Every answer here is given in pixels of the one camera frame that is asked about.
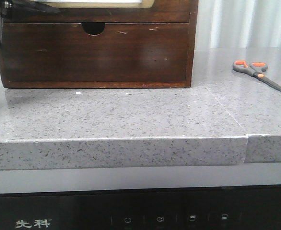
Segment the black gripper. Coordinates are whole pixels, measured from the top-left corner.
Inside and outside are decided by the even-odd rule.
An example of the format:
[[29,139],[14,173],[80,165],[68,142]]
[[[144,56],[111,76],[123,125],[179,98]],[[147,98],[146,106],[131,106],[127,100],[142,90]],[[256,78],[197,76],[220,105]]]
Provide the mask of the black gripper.
[[0,46],[4,19],[17,21],[35,15],[60,12],[61,10],[59,8],[31,0],[0,0]]

